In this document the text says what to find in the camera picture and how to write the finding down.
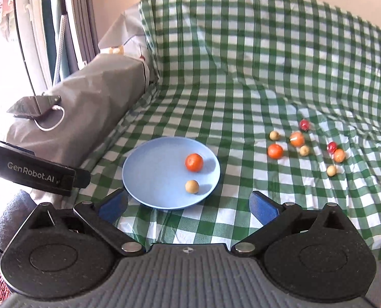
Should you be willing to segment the beige round fruit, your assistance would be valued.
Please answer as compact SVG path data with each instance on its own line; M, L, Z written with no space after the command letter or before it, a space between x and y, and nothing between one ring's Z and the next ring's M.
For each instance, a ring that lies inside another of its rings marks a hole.
M195 180L189 180L185 184L185 189L187 193L196 194L199 192L199 183Z

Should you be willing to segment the beige small fruit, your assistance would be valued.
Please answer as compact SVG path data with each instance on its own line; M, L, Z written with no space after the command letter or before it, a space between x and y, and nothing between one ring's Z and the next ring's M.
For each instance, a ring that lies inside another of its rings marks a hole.
M303 145L300 147L299 154L302 157L307 157L310 154L310 147L308 145Z
M337 174L337 167L334 165L328 166L326 172L329 177L333 177Z
M269 133L269 139L272 141L279 140L279 133L277 131L271 131Z

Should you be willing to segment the large orange fruit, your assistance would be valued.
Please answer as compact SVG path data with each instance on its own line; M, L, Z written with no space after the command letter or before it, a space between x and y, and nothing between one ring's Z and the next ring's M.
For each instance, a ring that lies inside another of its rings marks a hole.
M186 166L186 169L191 172L201 171L201 169L203 169L203 165L204 165L204 160L199 154L193 153L193 154L189 154L186 157L185 166Z

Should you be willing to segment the green white checkered cloth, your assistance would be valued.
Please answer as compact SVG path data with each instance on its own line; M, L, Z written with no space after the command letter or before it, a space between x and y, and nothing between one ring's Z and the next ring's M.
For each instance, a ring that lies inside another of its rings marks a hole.
M306 209L337 203L381 263L381 29L316 0L139 7L156 82L85 162L92 180L76 199L96 202L121 187L122 164L143 142L188 137L218 157L218 186L184 210L131 201L117 225L142 244L233 245L259 227L248 207L259 190ZM309 156L289 142L295 131ZM343 163L328 153L332 141ZM268 156L272 144L281 159Z

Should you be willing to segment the window frame and blinds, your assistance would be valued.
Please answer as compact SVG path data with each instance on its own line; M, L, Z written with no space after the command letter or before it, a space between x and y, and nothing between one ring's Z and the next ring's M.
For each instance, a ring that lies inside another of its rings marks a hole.
M0 0L0 98L40 95L98 52L93 0Z

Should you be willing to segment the light blue plate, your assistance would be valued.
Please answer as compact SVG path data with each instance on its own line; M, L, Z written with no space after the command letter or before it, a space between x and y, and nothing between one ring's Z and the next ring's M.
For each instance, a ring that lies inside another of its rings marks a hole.
M203 169L191 172L185 160L189 154L199 154ZM184 137L160 137L139 145L125 159L122 182L135 200L146 206L175 210L201 202L216 188L220 179L220 164L206 145ZM189 180L199 183L199 192L186 192Z

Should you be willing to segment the red cherry fruit upper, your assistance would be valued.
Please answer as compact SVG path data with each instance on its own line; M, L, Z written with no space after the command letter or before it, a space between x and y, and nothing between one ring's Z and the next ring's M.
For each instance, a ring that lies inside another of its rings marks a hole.
M306 119L302 119L299 123L301 131L308 131L310 129L310 122Z

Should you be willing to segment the red cherry fruit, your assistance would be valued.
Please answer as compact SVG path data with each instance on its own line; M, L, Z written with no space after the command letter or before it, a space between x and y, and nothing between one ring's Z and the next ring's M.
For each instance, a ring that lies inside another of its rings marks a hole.
M337 143L332 141L332 142L329 142L328 145L327 145L327 151L329 154L334 154L334 152L336 152L337 150Z
M308 131L310 129L310 122L306 119L302 119L299 123L301 131Z

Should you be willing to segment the black phone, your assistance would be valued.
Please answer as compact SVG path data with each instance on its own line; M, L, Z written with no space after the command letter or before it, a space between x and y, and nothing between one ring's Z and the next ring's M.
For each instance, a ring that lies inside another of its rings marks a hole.
M59 95L37 95L22 97L16 101L7 113L16 118L36 119L44 116L61 102Z

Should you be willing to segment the red cherry fruit lower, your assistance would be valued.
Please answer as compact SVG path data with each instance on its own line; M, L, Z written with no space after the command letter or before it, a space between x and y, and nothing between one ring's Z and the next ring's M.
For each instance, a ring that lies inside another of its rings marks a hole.
M329 154L334 154L334 152L336 152L337 150L337 143L332 141L332 142L329 142L328 145L327 145L327 151Z

